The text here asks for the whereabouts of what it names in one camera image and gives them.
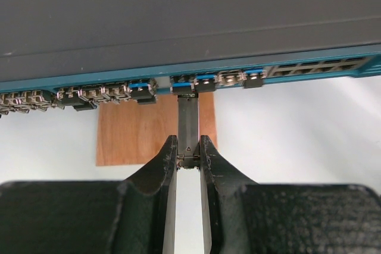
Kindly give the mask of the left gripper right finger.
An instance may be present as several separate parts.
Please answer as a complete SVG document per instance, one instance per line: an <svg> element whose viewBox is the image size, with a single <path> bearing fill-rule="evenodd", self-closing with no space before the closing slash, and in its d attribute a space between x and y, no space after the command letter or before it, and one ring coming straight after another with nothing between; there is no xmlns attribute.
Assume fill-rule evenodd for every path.
<svg viewBox="0 0 381 254"><path fill-rule="evenodd" d="M380 196L358 184L258 184L199 141L205 253L379 253Z"/></svg>

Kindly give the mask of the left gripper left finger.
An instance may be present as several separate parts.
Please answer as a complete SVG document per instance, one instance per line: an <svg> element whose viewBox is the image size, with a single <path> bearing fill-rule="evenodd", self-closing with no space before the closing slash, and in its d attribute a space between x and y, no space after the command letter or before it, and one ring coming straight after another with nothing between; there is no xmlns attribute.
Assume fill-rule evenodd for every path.
<svg viewBox="0 0 381 254"><path fill-rule="evenodd" d="M177 138L122 181L1 185L2 253L173 253Z"/></svg>

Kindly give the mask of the silver SFP module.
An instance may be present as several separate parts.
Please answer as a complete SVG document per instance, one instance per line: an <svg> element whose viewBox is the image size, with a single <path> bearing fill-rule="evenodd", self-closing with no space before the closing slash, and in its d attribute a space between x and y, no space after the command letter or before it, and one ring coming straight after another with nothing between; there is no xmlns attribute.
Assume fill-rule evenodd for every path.
<svg viewBox="0 0 381 254"><path fill-rule="evenodd" d="M199 100L197 94L180 95L178 102L179 168L199 168Z"/></svg>

